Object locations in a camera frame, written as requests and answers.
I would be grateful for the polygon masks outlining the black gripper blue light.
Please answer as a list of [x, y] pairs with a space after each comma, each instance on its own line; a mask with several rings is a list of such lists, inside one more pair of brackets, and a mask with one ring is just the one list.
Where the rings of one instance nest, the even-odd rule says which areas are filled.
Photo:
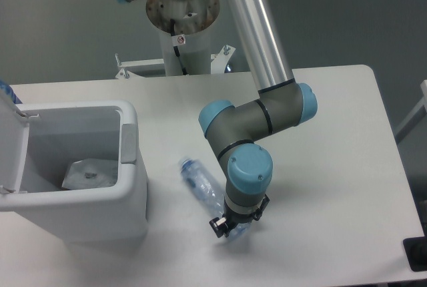
[[215, 232], [218, 238], [230, 236], [232, 230], [234, 230], [239, 224], [247, 224], [253, 220], [259, 221], [263, 216], [264, 210], [268, 206], [270, 199], [267, 195], [263, 197], [260, 206], [251, 214], [239, 214], [233, 211], [228, 205], [224, 206], [224, 216], [216, 217], [209, 221], [209, 225]]

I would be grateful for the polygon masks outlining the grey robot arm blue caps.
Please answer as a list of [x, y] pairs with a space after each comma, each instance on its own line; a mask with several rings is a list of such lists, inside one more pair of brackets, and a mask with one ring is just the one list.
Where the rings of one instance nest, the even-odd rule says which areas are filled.
[[[146, 1], [147, 17], [160, 35], [166, 74], [210, 73], [206, 33], [218, 18], [219, 0]], [[203, 135], [226, 177], [224, 211], [210, 221], [218, 237], [259, 220], [269, 204], [273, 162], [258, 140], [300, 125], [318, 110], [312, 89], [294, 79], [264, 0], [228, 3], [259, 97], [239, 106], [217, 100], [199, 114]]]

